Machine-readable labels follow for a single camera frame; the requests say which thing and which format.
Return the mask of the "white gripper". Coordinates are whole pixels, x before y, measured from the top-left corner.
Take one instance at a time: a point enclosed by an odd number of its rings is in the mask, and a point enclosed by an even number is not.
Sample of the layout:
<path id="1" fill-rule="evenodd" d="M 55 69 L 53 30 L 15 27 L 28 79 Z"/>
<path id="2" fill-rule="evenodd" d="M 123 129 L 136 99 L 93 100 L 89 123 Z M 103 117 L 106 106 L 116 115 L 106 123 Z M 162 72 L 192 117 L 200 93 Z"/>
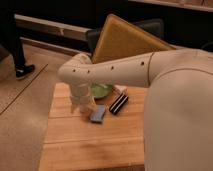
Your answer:
<path id="1" fill-rule="evenodd" d="M 71 111 L 79 109 L 81 113 L 91 113 L 97 109 L 90 83 L 70 85 Z"/>

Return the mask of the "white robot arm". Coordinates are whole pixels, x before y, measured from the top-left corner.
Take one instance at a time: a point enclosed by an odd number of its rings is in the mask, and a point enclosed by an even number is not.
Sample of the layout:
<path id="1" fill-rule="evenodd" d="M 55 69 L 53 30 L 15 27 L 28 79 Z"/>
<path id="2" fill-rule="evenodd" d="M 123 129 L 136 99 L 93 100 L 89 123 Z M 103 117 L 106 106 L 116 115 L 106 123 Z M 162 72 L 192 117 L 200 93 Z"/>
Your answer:
<path id="1" fill-rule="evenodd" d="M 83 106 L 91 83 L 146 87 L 145 171 L 213 171 L 213 53 L 179 49 L 97 64 L 80 53 L 59 77 Z"/>

